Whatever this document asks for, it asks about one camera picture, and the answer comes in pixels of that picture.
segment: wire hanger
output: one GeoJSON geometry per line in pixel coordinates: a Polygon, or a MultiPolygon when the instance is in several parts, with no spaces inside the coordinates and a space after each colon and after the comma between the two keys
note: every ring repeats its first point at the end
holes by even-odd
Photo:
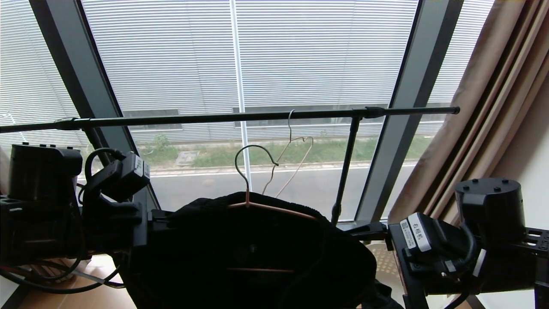
{"type": "MultiPolygon", "coordinates": [[[[307,158],[307,156],[309,155],[309,152],[311,151],[312,149],[312,146],[313,144],[315,143],[315,139],[312,137],[312,136],[307,136],[307,137],[296,137],[294,139],[292,139],[292,126],[290,125],[290,118],[292,117],[292,113],[295,112],[295,109],[292,109],[290,111],[290,114],[288,115],[288,129],[290,129],[290,139],[288,140],[288,143],[286,144],[286,147],[284,147],[284,149],[282,150],[282,152],[280,153],[280,155],[278,156],[278,159],[277,161],[280,161],[280,158],[282,158],[282,156],[284,155],[284,153],[286,152],[286,149],[288,149],[288,146],[290,146],[290,144],[293,142],[293,141],[296,141],[296,140],[303,140],[303,142],[306,142],[308,139],[311,140],[311,146],[309,146],[309,149],[307,150],[307,152],[305,152],[305,155],[303,156],[303,159],[301,159],[301,162],[299,162],[299,165],[298,165],[298,168],[295,169],[294,173],[292,174],[292,176],[290,177],[290,179],[288,179],[288,181],[286,181],[286,183],[282,186],[282,189],[280,189],[280,191],[274,196],[274,197],[278,197],[280,195],[280,193],[282,193],[282,191],[284,191],[284,189],[286,188],[286,186],[288,186],[288,184],[290,183],[290,181],[292,179],[294,179],[294,176],[298,173],[299,169],[301,168],[301,166],[303,165],[303,162],[305,161],[305,159],[307,158]]],[[[263,192],[261,194],[265,194],[265,190],[267,190],[267,186],[269,186],[269,184],[272,182],[273,180],[273,176],[275,174],[275,167],[277,167],[278,164],[275,164],[273,165],[273,168],[271,170],[271,178],[269,179],[269,181],[265,184],[265,187],[263,188],[263,192]]]]}
{"type": "Polygon", "coordinates": [[[259,146],[259,145],[247,145],[247,146],[242,147],[237,152],[236,156],[234,157],[234,166],[236,167],[238,174],[240,174],[240,176],[242,176],[242,178],[244,178],[244,181],[246,181],[246,201],[244,201],[242,203],[231,204],[228,207],[229,208],[235,208],[235,207],[240,207],[240,206],[246,206],[246,208],[249,208],[250,206],[255,206],[255,207],[258,207],[258,208],[270,209],[270,210],[273,210],[273,211],[283,212],[283,213],[291,214],[291,215],[294,215],[294,216],[297,216],[297,217],[302,217],[302,218],[306,218],[306,219],[310,219],[310,220],[316,220],[315,217],[310,216],[308,214],[300,213],[300,212],[297,212],[297,211],[292,211],[292,210],[289,210],[289,209],[278,208],[278,207],[273,207],[273,206],[269,206],[269,205],[263,205],[263,204],[259,204],[259,203],[250,202],[250,183],[248,181],[248,178],[246,178],[246,176],[240,171],[240,168],[238,167],[238,162],[237,162],[238,155],[244,149],[249,148],[249,147],[258,147],[258,148],[261,148],[261,149],[265,150],[267,152],[267,154],[269,155],[269,158],[271,159],[271,162],[275,166],[278,166],[278,163],[275,162],[275,159],[273,159],[271,153],[265,147],[259,146]]]}

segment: green lawn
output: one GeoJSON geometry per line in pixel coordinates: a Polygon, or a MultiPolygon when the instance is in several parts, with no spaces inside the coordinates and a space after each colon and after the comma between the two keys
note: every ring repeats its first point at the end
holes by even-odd
{"type": "MultiPolygon", "coordinates": [[[[425,148],[431,142],[431,138],[425,138],[422,136],[414,137],[412,145],[406,158],[408,159],[418,159],[422,153],[425,151],[425,148]]],[[[371,160],[373,157],[374,150],[376,148],[377,139],[367,139],[367,140],[357,140],[355,143],[355,148],[352,154],[353,161],[367,161],[371,160]]],[[[192,163],[192,167],[219,167],[219,166],[232,166],[234,165],[234,155],[240,149],[240,145],[231,145],[231,146],[213,146],[213,147],[189,147],[189,148],[176,148],[166,143],[160,143],[160,146],[155,147],[153,144],[148,147],[142,148],[140,151],[143,158],[149,162],[152,166],[168,166],[173,165],[173,162],[177,158],[177,154],[181,150],[199,150],[200,155],[192,163]]],[[[272,153],[273,158],[276,160],[282,150],[285,147],[285,144],[279,143],[267,143],[261,144],[262,146],[269,149],[272,153]]],[[[346,140],[329,140],[329,139],[316,139],[315,144],[305,159],[307,163],[317,163],[317,162],[341,162],[345,156],[345,148],[347,145],[346,140]]],[[[309,149],[310,141],[302,142],[295,141],[293,142],[286,153],[279,161],[280,164],[284,163],[299,163],[303,158],[303,155],[309,149]]],[[[252,165],[258,164],[270,164],[270,159],[268,155],[261,149],[256,147],[250,148],[250,163],[252,165]]],[[[239,157],[239,164],[243,164],[242,155],[239,157]]]]}

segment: road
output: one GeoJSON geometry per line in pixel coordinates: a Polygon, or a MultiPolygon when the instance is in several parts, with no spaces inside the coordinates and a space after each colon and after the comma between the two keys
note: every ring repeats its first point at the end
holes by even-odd
{"type": "MultiPolygon", "coordinates": [[[[389,197],[387,208],[382,217],[389,214],[390,206],[410,176],[413,165],[401,168],[395,188],[389,197]]],[[[341,220],[354,219],[358,202],[364,188],[368,168],[351,168],[347,178],[341,220]]],[[[292,171],[275,172],[266,195],[274,196],[292,175],[292,171]]],[[[313,169],[299,171],[292,182],[284,189],[279,198],[314,208],[327,218],[338,191],[341,169],[313,169]]],[[[271,176],[270,172],[252,172],[252,186],[255,192],[261,192],[271,176]]],[[[151,178],[160,207],[175,211],[196,198],[215,198],[237,191],[245,191],[242,177],[235,173],[198,174],[198,175],[162,175],[151,178]]]]}

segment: robotic arm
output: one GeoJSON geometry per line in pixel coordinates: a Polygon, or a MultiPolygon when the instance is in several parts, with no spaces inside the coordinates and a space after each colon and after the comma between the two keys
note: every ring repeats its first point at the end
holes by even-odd
{"type": "MultiPolygon", "coordinates": [[[[108,285],[116,272],[102,283],[62,290],[6,269],[56,257],[78,263],[108,253],[124,262],[127,273],[139,274],[149,260],[147,252],[157,252],[158,258],[161,250],[155,249],[172,241],[167,212],[148,212],[131,201],[150,181],[141,158],[109,148],[94,151],[85,164],[87,184],[79,207],[75,189],[81,168],[80,152],[70,147],[13,145],[11,192],[0,197],[2,276],[50,293],[78,293],[108,285]],[[101,152],[114,160],[92,176],[91,162],[101,152]]],[[[348,233],[358,240],[385,240],[399,265],[406,309],[428,309],[429,294],[461,293],[448,307],[455,308],[469,294],[532,288],[537,308],[549,308],[549,231],[525,227],[519,183],[463,181],[456,197],[461,228],[415,213],[388,227],[373,223],[348,233]]],[[[161,258],[177,258],[181,250],[174,247],[161,258]]]]}

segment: black garment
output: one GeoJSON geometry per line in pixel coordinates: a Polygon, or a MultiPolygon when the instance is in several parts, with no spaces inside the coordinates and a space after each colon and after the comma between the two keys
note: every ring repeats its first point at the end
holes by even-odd
{"type": "Polygon", "coordinates": [[[355,308],[374,293],[372,253],[319,212],[254,193],[253,202],[317,221],[253,206],[228,209],[244,199],[244,192],[199,198],[168,216],[171,230],[149,236],[140,253],[147,269],[121,270],[138,308],[355,308]]]}

